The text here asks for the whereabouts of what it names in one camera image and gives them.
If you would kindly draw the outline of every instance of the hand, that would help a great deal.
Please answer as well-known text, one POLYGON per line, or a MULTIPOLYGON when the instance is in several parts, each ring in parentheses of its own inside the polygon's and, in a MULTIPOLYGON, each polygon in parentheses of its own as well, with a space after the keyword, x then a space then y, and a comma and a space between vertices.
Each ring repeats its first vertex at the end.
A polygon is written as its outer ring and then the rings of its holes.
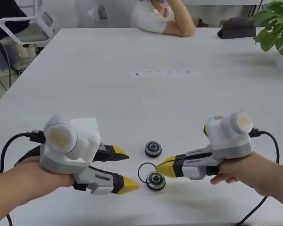
POLYGON ((39 157, 24 160, 10 173, 19 178, 23 192, 27 194, 22 204, 50 194, 59 187, 70 187, 75 182, 71 175, 55 174, 42 168, 39 157))
POLYGON ((213 185, 222 181, 228 184, 241 181, 253 187, 260 195, 270 196, 270 185, 274 174, 276 174, 277 164, 253 153, 241 159, 226 160, 219 166, 220 173, 211 179, 213 185))

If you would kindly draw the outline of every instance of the table surface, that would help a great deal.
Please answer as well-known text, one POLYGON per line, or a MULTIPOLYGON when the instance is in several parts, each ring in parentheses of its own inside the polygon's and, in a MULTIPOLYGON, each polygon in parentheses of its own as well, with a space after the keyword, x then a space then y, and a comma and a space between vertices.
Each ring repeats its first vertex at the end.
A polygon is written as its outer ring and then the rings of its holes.
MULTIPOLYGON (((260 50, 252 38, 221 40, 218 29, 198 29, 178 38, 128 29, 63 29, 0 100, 0 153, 13 135, 42 129, 55 113, 66 119, 96 117, 102 141, 131 159, 96 164, 138 181, 143 162, 205 147, 203 124, 213 115, 248 111, 254 126, 277 138, 283 163, 283 74, 277 52, 260 50), (128 77, 142 69, 191 69, 193 76, 128 77), (151 140, 162 155, 143 152, 151 140)), ((6 167, 35 144, 16 140, 6 167)), ((275 159, 271 139, 253 139, 253 149, 275 159)), ((152 170, 145 167, 142 177, 152 170)), ((72 188, 17 208, 14 225, 223 225, 240 221, 261 197, 241 183, 212 186, 209 178, 166 180, 159 193, 146 185, 126 195, 94 196, 72 188)), ((250 223, 282 222, 283 206, 269 198, 250 223)), ((7 225, 4 220, 0 226, 7 225)))
MULTIPOLYGON (((268 4, 273 0, 263 0, 263 4, 268 4)), ((183 0, 185 5, 238 5, 256 6, 261 0, 183 0)))

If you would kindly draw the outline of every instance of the person's arm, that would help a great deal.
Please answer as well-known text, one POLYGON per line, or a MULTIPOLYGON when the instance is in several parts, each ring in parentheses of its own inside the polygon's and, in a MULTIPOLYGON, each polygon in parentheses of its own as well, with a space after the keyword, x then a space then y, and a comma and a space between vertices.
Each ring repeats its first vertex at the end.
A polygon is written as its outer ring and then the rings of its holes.
POLYGON ((25 160, 15 168, 0 174, 0 221, 17 206, 47 195, 62 186, 72 186, 70 175, 44 170, 38 158, 25 160))
POLYGON ((220 174, 212 184, 241 181, 252 186, 260 195, 271 196, 283 204, 283 165, 276 164, 257 153, 220 164, 220 174))
POLYGON ((25 203, 28 193, 24 183, 12 171, 0 174, 0 221, 15 207, 25 203))
POLYGON ((174 12, 175 21, 168 21, 163 33, 181 37, 191 36, 196 26, 182 0, 167 0, 167 2, 174 12))

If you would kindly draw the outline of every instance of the person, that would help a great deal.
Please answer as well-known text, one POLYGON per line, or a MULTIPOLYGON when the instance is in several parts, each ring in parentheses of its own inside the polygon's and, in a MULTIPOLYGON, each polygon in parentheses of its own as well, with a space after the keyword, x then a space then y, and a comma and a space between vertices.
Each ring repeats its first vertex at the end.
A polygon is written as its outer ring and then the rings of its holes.
MULTIPOLYGON (((241 181, 260 195, 271 196, 283 204, 283 165, 253 153, 244 158, 223 161, 220 173, 211 179, 213 185, 241 181)), ((70 175, 44 170, 38 158, 26 159, 13 169, 0 174, 0 220, 19 205, 45 196, 59 187, 72 186, 70 175)))
MULTIPOLYGON (((0 19, 5 17, 27 17, 14 0, 0 0, 0 19)), ((29 21, 6 22, 12 33, 23 31, 29 26, 29 21)), ((0 28, 0 40, 7 34, 0 28)))
POLYGON ((140 0, 132 11, 131 26, 180 37, 190 36, 196 30, 182 0, 140 0))

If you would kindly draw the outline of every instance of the power strip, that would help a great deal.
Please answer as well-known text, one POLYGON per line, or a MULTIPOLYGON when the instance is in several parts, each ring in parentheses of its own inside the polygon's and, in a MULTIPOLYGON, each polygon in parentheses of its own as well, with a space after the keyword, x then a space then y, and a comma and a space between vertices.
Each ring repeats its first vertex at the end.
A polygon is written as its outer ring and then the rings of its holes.
POLYGON ((191 69, 158 69, 158 70, 132 70, 129 72, 129 77, 156 77, 156 76, 191 76, 197 77, 198 72, 191 69))

